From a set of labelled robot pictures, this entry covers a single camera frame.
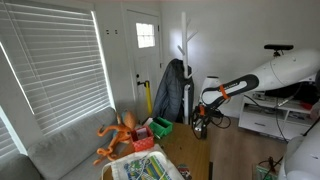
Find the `window blind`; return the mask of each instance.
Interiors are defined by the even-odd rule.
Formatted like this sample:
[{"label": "window blind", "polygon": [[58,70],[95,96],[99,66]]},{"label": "window blind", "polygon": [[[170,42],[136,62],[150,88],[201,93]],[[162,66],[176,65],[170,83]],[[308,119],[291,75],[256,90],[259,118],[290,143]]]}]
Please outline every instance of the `window blind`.
[{"label": "window blind", "polygon": [[2,1],[0,17],[0,40],[45,135],[110,106],[90,11]]},{"label": "window blind", "polygon": [[0,118],[0,160],[4,160],[15,154],[19,154],[19,150],[14,144],[5,124]]}]

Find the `wooden floor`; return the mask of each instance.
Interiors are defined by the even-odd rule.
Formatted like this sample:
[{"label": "wooden floor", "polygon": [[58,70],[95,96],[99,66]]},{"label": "wooden floor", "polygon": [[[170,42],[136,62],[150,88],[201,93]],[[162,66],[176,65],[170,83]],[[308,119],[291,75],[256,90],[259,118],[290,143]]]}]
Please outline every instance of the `wooden floor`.
[{"label": "wooden floor", "polygon": [[285,152],[283,141],[238,127],[232,119],[228,129],[210,125],[213,180],[251,180],[252,167],[269,156],[277,161]]}]

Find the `red box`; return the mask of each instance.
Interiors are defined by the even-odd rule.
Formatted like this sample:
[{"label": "red box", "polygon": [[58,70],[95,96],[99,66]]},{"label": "red box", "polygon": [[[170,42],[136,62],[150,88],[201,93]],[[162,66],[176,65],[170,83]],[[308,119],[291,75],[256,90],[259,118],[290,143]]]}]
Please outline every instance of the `red box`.
[{"label": "red box", "polygon": [[131,131],[131,139],[135,152],[150,149],[154,146],[153,133],[148,126]]}]

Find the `white shelf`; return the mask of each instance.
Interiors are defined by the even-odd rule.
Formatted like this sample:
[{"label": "white shelf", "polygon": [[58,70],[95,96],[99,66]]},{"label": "white shelf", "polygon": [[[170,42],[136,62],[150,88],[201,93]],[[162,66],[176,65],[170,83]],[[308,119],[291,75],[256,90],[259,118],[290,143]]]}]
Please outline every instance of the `white shelf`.
[{"label": "white shelf", "polygon": [[276,125],[276,115],[273,112],[276,106],[276,98],[267,97],[266,100],[253,100],[269,110],[265,111],[261,109],[250,99],[244,97],[239,119],[239,127],[241,128],[279,138],[282,138],[281,130],[286,139],[292,139],[293,137],[301,136],[313,123],[309,118],[309,110],[301,107],[298,101],[289,101],[277,108],[279,130]]},{"label": "white shelf", "polygon": [[[263,110],[263,109],[259,108],[258,106],[250,105],[250,106],[245,106],[243,108],[243,111],[247,112],[247,113],[256,114],[256,115],[259,115],[259,116],[262,116],[262,117],[268,117],[268,118],[271,118],[271,119],[276,119],[275,111],[272,111],[271,108],[270,108],[270,113],[268,113],[266,110]],[[277,116],[278,116],[278,120],[284,121],[284,119],[285,119],[285,111],[284,110],[278,110]]]}]

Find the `storage box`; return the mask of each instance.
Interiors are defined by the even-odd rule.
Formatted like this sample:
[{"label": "storage box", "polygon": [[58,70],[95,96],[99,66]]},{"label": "storage box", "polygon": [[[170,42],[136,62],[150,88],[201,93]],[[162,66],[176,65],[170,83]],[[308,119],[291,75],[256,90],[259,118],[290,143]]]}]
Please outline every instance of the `storage box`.
[{"label": "storage box", "polygon": [[163,118],[153,118],[153,121],[149,124],[150,129],[158,138],[166,136],[172,131],[173,124]]},{"label": "storage box", "polygon": [[131,131],[131,138],[135,152],[150,149],[154,146],[153,133],[148,126]]}]

